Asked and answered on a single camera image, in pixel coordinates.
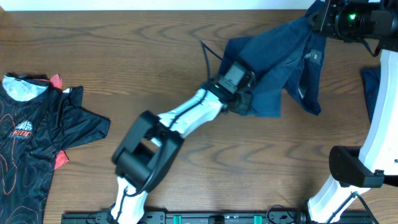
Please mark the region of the dark blue denim shorts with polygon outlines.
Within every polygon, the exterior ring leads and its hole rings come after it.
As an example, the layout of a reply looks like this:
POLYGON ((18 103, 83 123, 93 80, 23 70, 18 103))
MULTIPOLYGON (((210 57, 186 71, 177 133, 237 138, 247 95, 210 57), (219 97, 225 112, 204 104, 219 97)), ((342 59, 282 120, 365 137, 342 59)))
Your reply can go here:
POLYGON ((320 114, 318 92, 326 37, 315 33, 308 19, 324 4, 315 1, 304 16, 261 34, 229 39, 219 73, 226 74, 238 62, 255 74, 250 115, 279 117, 283 90, 305 111, 320 114))

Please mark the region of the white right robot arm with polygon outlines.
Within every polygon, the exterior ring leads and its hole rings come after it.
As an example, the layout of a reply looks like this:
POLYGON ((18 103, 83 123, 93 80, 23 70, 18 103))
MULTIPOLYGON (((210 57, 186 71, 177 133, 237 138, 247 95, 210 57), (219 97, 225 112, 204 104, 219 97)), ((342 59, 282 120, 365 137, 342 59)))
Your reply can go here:
POLYGON ((376 223, 367 205, 359 214, 349 206, 372 189, 397 187, 397 1, 325 1, 310 21, 315 32, 345 43, 375 40, 368 51, 379 60, 380 79, 363 145, 331 148, 330 175, 307 200, 302 221, 376 223))

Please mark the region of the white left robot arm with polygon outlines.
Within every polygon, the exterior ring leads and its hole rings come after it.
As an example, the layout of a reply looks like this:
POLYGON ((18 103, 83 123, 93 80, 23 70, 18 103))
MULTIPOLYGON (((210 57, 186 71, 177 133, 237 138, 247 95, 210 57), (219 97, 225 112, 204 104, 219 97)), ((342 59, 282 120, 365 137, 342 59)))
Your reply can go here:
POLYGON ((217 80, 209 79, 189 100, 175 109, 139 115, 111 160, 116 166, 118 196, 108 223, 138 223, 144 204, 166 176, 185 138, 219 114, 245 115, 251 105, 255 74, 234 62, 217 80))

